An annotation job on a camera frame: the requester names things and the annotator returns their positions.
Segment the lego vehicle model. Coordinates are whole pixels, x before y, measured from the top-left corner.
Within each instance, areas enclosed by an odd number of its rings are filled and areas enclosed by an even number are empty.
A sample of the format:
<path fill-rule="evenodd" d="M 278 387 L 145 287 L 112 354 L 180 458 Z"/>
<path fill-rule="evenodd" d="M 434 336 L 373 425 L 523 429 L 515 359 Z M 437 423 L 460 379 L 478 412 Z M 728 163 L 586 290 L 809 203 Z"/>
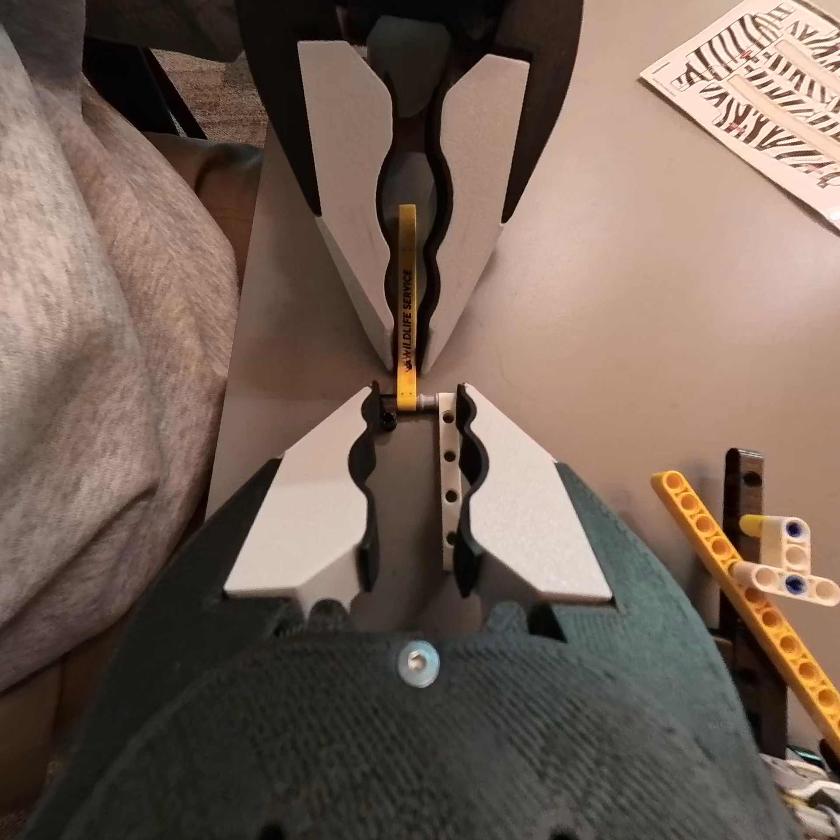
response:
<path fill-rule="evenodd" d="M 726 455 L 724 497 L 738 503 L 733 528 L 709 513 L 687 478 L 654 474 L 651 485 L 717 582 L 741 624 L 807 711 L 826 749 L 838 758 L 838 689 L 770 596 L 818 606 L 838 605 L 838 585 L 811 574 L 811 531 L 798 518 L 744 512 L 763 488 L 763 457 L 732 448 Z"/>

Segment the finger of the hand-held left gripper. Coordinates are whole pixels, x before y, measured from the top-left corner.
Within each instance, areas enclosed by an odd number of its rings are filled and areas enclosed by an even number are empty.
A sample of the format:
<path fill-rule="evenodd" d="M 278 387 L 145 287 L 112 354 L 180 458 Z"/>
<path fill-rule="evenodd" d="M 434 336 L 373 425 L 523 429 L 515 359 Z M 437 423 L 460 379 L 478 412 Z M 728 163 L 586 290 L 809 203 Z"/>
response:
<path fill-rule="evenodd" d="M 394 317 L 385 294 L 390 246 L 378 188 L 392 148 L 392 96 L 343 40 L 298 44 L 320 211 L 318 228 L 360 323 L 393 368 Z"/>
<path fill-rule="evenodd" d="M 513 152 L 529 79 L 524 59 L 487 54 L 446 91 L 433 162 L 437 207 L 427 240 L 421 369 L 443 351 L 504 227 Z"/>

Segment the zebra striped sticker sheet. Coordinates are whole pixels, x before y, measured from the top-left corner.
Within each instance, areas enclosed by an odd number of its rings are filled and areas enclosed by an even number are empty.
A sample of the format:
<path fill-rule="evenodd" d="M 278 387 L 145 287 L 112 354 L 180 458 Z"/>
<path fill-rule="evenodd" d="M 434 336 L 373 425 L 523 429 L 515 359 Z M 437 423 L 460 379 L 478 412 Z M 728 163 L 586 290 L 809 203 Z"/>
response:
<path fill-rule="evenodd" d="M 639 78 L 839 227 L 838 17 L 812 2 L 742 2 Z"/>

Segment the yellow printed lego beam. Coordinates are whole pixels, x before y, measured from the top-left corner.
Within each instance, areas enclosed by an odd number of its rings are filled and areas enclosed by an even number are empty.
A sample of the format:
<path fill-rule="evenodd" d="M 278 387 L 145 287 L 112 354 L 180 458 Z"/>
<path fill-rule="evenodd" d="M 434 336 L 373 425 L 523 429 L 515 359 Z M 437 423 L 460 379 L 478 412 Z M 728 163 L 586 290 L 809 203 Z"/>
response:
<path fill-rule="evenodd" d="M 400 413 L 417 409 L 417 207 L 397 212 L 398 309 L 395 316 L 395 391 Z"/>

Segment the white lego beam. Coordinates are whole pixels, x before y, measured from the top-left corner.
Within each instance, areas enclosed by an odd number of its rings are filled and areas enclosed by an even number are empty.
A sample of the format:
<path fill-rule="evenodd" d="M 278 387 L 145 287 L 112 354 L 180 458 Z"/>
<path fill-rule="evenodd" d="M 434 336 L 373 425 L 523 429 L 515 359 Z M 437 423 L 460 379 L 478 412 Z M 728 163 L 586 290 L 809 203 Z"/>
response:
<path fill-rule="evenodd" d="M 419 395 L 418 409 L 437 416 L 438 476 L 442 524 L 443 568 L 454 569 L 455 544 L 462 504 L 462 474 L 459 468 L 460 433 L 456 426 L 456 394 L 439 392 Z"/>

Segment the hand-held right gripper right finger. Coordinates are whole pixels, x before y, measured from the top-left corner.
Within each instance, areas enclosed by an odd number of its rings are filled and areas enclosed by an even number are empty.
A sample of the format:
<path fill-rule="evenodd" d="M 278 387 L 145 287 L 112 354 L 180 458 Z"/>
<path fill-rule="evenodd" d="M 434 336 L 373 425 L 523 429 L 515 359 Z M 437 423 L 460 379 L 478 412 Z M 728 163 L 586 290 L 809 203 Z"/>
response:
<path fill-rule="evenodd" d="M 456 391 L 458 593 L 480 604 L 609 604 L 613 591 L 551 453 L 473 385 Z"/>

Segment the person's grey sweatshirt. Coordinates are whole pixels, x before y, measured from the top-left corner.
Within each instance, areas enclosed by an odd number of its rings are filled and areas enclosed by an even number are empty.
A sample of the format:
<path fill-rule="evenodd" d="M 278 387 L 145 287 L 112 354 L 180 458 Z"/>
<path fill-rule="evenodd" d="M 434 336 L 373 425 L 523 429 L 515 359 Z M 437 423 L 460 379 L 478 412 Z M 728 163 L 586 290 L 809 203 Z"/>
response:
<path fill-rule="evenodd" d="M 2 2 L 2 690 L 124 615 L 203 494 L 235 253 L 82 75 L 84 2 Z"/>

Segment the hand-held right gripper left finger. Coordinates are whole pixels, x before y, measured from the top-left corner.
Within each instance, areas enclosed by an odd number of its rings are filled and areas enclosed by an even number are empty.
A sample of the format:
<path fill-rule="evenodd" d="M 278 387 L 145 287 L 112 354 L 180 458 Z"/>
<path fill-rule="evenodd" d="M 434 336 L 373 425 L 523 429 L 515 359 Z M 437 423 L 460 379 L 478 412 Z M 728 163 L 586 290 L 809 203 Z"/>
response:
<path fill-rule="evenodd" d="M 361 388 L 283 454 L 224 584 L 234 598 L 352 603 L 380 567 L 368 486 L 382 432 L 377 382 Z"/>

